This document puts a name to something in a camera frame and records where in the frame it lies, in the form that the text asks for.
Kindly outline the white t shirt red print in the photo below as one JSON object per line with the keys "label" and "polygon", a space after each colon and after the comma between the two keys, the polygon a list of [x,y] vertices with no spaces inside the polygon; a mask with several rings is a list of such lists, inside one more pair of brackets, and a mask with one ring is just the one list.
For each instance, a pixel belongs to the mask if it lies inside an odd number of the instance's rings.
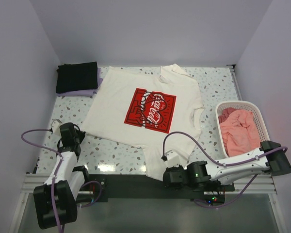
{"label": "white t shirt red print", "polygon": [[172,151],[186,165],[201,135],[204,108],[196,79],[176,64],[149,75],[109,67],[81,129],[143,150],[146,175],[162,180]]}

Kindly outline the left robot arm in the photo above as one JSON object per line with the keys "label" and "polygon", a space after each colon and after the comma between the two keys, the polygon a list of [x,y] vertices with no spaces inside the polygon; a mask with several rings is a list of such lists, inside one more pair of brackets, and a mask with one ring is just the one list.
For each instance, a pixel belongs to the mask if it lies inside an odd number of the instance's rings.
{"label": "left robot arm", "polygon": [[54,122],[52,131],[60,136],[57,161],[48,179],[33,191],[41,229],[61,227],[76,221],[78,192],[88,189],[91,184],[86,166],[77,166],[85,132],[71,122]]}

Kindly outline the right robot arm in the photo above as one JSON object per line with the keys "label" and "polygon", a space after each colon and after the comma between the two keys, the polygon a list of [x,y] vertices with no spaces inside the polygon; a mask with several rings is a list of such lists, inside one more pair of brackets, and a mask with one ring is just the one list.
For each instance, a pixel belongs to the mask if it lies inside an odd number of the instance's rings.
{"label": "right robot arm", "polygon": [[228,190],[236,180],[251,175],[290,174],[287,150],[279,143],[263,141],[258,148],[242,155],[192,162],[185,168],[181,165],[168,167],[163,174],[163,183],[175,190],[189,188],[195,192],[220,192]]}

